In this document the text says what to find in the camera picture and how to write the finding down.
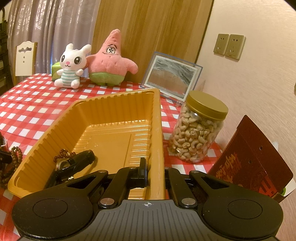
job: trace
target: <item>jar of cashews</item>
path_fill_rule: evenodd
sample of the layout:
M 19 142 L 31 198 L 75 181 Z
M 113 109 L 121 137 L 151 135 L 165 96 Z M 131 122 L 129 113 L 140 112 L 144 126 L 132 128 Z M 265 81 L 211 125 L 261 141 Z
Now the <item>jar of cashews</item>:
M 197 163 L 207 154 L 228 113 L 227 106 L 201 91 L 190 91 L 169 138 L 169 148 L 180 160 Z

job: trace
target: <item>bunny ear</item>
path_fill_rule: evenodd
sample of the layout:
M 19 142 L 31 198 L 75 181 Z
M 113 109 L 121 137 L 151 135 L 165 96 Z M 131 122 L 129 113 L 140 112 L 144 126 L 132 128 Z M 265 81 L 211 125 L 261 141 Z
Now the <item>bunny ear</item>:
M 84 54 L 88 54 L 90 51 L 91 51 L 91 45 L 90 44 L 87 44 L 85 46 L 83 46 L 81 48 L 81 51 L 84 53 Z
M 68 44 L 66 46 L 66 50 L 73 50 L 73 44 Z

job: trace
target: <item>silver screw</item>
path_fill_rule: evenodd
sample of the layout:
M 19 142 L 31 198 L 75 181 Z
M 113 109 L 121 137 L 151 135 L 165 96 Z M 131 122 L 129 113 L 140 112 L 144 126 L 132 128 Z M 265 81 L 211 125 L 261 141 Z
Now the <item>silver screw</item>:
M 183 198 L 181 202 L 184 205 L 193 205 L 193 204 L 195 204 L 195 200 L 193 198 L 190 198 L 190 197 Z
M 103 205 L 112 205 L 114 203 L 114 199 L 112 198 L 103 198 L 101 201 L 100 201 L 101 204 Z

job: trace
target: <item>wall socket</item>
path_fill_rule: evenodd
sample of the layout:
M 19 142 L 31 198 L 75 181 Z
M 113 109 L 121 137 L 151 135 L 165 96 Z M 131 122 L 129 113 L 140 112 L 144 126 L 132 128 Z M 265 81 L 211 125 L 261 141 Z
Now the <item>wall socket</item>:
M 229 40 L 229 34 L 218 34 L 214 53 L 224 55 Z
M 246 36 L 231 34 L 229 36 L 225 56 L 239 60 L 242 55 L 245 42 Z

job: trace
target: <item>pink starfish plush toy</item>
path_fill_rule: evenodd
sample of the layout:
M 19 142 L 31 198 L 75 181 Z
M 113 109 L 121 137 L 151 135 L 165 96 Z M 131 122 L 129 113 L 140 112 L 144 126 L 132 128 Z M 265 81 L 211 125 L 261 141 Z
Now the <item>pink starfish plush toy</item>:
M 119 85 L 127 73 L 138 72 L 138 66 L 130 59 L 120 55 L 121 33 L 113 30 L 94 55 L 87 56 L 89 78 L 98 85 Z

